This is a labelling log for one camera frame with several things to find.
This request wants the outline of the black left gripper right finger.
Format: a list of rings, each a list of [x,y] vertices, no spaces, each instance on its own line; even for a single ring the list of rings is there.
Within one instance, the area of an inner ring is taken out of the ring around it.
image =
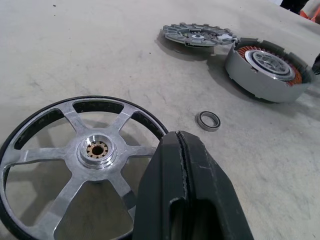
[[[180,131],[186,160],[191,240],[254,240],[234,186],[199,137]]]

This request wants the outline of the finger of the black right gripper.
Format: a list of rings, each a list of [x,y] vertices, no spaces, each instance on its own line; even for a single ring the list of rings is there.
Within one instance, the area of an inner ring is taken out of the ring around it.
[[[318,54],[318,56],[315,58],[314,63],[311,67],[312,72],[315,75],[320,75],[320,53]]]

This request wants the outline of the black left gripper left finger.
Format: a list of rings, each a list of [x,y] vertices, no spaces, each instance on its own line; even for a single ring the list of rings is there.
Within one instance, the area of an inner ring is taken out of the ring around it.
[[[132,240],[171,240],[175,202],[185,199],[182,160],[178,135],[169,132],[140,180]]]

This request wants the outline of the grey motor housing copper windings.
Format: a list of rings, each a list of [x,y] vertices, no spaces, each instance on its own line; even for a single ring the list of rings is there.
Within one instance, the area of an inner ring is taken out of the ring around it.
[[[240,87],[273,103],[294,102],[316,79],[312,68],[296,54],[256,38],[236,41],[224,66]]]

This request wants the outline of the black-rimmed silver spoked rotor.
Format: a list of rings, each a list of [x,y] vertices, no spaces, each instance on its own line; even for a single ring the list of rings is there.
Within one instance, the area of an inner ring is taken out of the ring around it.
[[[75,137],[66,146],[23,148],[40,130],[63,118],[75,130]],[[0,221],[8,231],[20,240],[55,240],[55,231],[82,185],[104,180],[112,184],[133,218],[137,199],[123,178],[122,169],[128,159],[152,157],[156,149],[125,142],[120,131],[131,119],[146,127],[157,139],[168,133],[161,121],[143,107],[124,99],[99,95],[55,102],[18,125],[0,148]],[[65,162],[71,178],[39,223],[27,226],[14,215],[7,200],[10,168],[56,160]]]

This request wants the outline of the grey motor housing lid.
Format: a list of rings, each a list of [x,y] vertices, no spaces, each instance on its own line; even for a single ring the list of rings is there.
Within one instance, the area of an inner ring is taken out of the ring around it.
[[[179,54],[212,54],[218,46],[232,45],[239,38],[228,28],[209,24],[164,25],[160,31],[163,42]]]

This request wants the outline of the orange stool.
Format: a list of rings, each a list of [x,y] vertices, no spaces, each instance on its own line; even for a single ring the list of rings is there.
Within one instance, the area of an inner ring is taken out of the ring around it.
[[[307,14],[304,10],[301,10],[299,15],[320,25],[320,6],[316,10],[311,11],[309,14]]]

